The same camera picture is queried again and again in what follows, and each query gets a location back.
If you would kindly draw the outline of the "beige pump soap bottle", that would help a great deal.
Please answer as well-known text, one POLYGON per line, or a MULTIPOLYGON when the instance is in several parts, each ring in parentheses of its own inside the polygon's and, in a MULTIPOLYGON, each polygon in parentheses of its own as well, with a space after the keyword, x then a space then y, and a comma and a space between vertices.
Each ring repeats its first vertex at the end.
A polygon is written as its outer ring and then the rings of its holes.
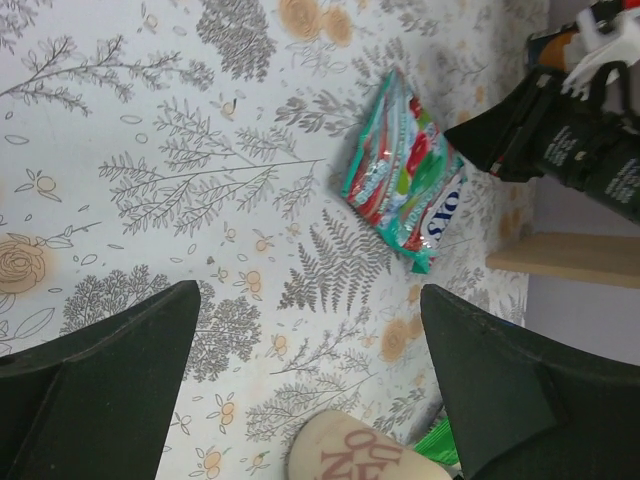
POLYGON ((289 480, 436 480, 439 464, 337 410, 322 411, 299 431, 287 465, 289 480))

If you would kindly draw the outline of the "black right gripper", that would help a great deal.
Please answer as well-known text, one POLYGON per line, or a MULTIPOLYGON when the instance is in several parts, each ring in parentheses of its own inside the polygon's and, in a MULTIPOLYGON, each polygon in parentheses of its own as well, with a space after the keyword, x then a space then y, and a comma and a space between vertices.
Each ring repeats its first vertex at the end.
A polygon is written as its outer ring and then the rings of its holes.
POLYGON ((484 113, 444 132, 477 170, 504 181, 544 175, 639 221, 639 114, 630 68, 605 64, 587 88, 538 66, 484 113))

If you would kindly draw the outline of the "Fox's candy bag front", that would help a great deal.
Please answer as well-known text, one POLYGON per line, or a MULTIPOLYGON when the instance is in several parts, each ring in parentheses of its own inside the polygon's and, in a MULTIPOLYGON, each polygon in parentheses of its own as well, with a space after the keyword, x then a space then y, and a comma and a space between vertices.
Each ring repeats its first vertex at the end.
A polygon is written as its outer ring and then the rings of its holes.
POLYGON ((426 274, 439 241, 427 224, 466 180, 464 159, 399 69, 384 79, 342 187, 342 197, 412 271, 426 274))

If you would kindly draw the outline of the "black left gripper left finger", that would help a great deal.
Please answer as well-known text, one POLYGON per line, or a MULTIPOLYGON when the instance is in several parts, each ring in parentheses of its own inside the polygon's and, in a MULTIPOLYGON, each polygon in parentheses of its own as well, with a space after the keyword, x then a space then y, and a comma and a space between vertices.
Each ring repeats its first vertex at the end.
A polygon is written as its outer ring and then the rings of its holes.
POLYGON ((200 304, 181 281, 2 357, 2 478, 155 478, 200 304))

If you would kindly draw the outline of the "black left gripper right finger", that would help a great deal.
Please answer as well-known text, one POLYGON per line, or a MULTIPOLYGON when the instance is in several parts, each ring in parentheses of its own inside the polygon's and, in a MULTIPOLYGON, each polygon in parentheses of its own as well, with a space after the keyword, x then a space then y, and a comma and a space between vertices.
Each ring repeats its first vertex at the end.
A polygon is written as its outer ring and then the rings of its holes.
POLYGON ((638 366, 434 284, 421 290, 421 318, 464 478, 638 478, 638 366))

